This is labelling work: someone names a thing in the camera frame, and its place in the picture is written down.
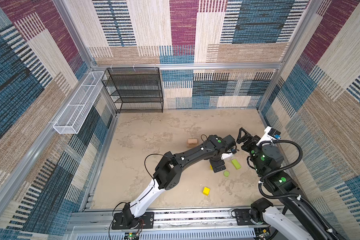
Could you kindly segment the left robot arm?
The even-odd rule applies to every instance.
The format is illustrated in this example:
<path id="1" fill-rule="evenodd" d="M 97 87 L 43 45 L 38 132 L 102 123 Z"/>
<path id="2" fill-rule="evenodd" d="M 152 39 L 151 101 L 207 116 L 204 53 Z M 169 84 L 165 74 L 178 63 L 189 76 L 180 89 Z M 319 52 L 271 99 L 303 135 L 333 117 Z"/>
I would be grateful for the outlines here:
<path id="1" fill-rule="evenodd" d="M 148 207 L 164 191 L 173 189 L 179 182 L 181 174 L 188 167 L 207 160 L 214 173 L 226 170 L 225 160 L 237 152 L 235 139 L 228 135 L 221 138 L 210 135 L 200 145 L 182 153 L 167 152 L 161 155 L 161 160 L 150 175 L 152 180 L 146 189 L 132 202 L 126 203 L 122 211 L 122 223 L 131 229 L 141 222 Z"/>

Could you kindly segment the natural wood block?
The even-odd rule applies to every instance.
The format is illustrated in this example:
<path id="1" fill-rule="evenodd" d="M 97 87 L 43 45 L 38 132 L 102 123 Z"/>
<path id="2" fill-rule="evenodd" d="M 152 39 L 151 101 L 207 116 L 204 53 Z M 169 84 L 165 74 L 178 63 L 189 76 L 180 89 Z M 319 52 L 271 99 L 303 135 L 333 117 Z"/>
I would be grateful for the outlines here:
<path id="1" fill-rule="evenodd" d="M 196 146 L 198 146 L 197 143 L 196 143 L 196 144 L 187 144 L 187 147 L 188 147 L 188 148 L 194 148 L 194 147 L 196 147 Z"/>
<path id="2" fill-rule="evenodd" d="M 189 145 L 197 145 L 198 144 L 198 139 L 188 139 L 187 144 L 189 144 Z"/>

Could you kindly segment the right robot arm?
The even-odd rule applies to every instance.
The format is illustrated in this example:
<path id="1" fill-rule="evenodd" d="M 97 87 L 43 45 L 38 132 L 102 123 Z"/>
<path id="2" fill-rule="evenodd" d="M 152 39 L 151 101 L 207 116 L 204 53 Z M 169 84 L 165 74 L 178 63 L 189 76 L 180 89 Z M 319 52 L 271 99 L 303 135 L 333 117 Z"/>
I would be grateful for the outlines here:
<path id="1" fill-rule="evenodd" d="M 307 199 L 295 180 L 286 172 L 301 162 L 303 150 L 280 132 L 267 127 L 262 137 L 240 128 L 237 144 L 249 153 L 247 163 L 258 175 L 262 198 L 251 204 L 249 215 L 254 224 L 267 224 L 290 240 L 343 240 L 344 237 Z M 296 147 L 297 159 L 283 166 L 278 144 Z"/>

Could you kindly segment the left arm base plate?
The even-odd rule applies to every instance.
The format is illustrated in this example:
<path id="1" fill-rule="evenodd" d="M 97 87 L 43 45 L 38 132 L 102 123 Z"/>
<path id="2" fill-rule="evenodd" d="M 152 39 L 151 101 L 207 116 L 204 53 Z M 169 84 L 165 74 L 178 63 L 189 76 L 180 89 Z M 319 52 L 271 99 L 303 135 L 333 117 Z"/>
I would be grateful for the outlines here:
<path id="1" fill-rule="evenodd" d="M 127 229 L 152 229 L 155 219 L 154 212 L 145 212 L 140 217 L 133 217 L 132 214 L 125 214 L 124 212 L 115 214 L 112 221 L 112 230 L 127 230 Z"/>

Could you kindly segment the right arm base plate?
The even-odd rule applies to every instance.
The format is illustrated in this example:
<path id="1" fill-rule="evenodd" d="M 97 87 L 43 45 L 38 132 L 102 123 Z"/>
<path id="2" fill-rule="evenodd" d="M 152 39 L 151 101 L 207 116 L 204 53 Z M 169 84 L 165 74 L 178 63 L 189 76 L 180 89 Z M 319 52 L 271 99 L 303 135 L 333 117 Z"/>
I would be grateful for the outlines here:
<path id="1" fill-rule="evenodd" d="M 255 208 L 233 209 L 231 210 L 231 217 L 236 219 L 238 226 L 266 225 L 267 223 L 263 219 L 263 212 Z"/>

